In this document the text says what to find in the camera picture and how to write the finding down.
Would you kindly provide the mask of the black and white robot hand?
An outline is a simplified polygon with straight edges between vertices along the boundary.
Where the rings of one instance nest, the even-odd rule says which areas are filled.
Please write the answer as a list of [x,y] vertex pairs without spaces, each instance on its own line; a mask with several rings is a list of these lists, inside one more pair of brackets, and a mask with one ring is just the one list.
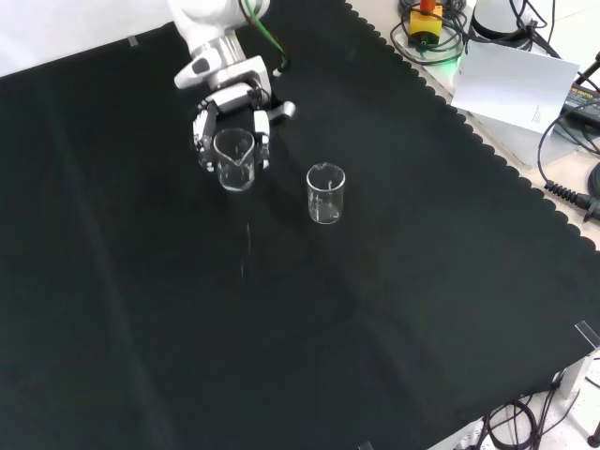
[[240,113],[251,113],[250,134],[257,144],[254,161],[262,169],[267,169],[270,158],[271,128],[278,127],[296,113],[296,105],[291,101],[279,101],[261,87],[252,87],[239,82],[225,87],[203,99],[193,121],[193,145],[197,151],[199,164],[212,173],[217,167],[215,145],[218,119]]

